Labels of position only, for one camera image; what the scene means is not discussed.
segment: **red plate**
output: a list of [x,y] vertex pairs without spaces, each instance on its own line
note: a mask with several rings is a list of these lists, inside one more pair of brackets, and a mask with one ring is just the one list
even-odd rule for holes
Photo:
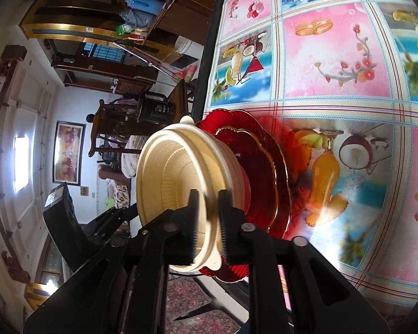
[[[196,125],[228,145],[245,170],[251,185],[246,219],[275,237],[283,237],[291,200],[285,161],[275,139],[242,110],[216,109]],[[247,265],[223,264],[218,271],[204,267],[201,272],[235,282],[244,278],[248,269]]]

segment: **framed painting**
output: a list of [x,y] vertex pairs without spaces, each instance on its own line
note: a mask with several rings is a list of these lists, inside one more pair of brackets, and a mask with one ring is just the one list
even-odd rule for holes
[[57,121],[52,157],[53,183],[67,182],[73,186],[81,185],[85,127],[85,124]]

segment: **patterned tablecloth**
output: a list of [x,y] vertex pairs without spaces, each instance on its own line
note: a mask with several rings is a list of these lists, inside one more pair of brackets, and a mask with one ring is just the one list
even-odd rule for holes
[[282,147],[287,238],[308,237],[380,311],[415,304],[412,0],[225,0],[205,115],[217,108],[250,112]]

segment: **orange juice glass print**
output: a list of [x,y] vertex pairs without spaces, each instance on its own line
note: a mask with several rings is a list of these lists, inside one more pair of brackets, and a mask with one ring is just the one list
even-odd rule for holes
[[310,212],[305,218],[308,226],[329,222],[347,208],[348,201],[342,192],[331,196],[340,171],[339,162],[333,155],[332,143],[337,135],[343,133],[338,130],[321,129],[319,135],[305,137],[305,140],[317,139],[325,146],[325,152],[314,161],[311,170],[311,190],[305,205]]

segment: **silver rivet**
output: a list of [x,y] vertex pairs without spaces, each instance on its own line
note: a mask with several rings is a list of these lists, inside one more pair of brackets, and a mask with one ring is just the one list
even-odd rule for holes
[[125,240],[122,237],[115,237],[111,240],[111,245],[113,247],[121,247],[125,245]]
[[175,232],[178,230],[178,227],[173,222],[169,222],[168,224],[164,224],[163,229],[166,232]]
[[255,225],[247,222],[246,224],[241,225],[241,228],[244,232],[252,232],[255,230]]
[[308,243],[307,239],[303,236],[296,236],[295,238],[293,238],[293,242],[294,245],[301,247],[306,246]]

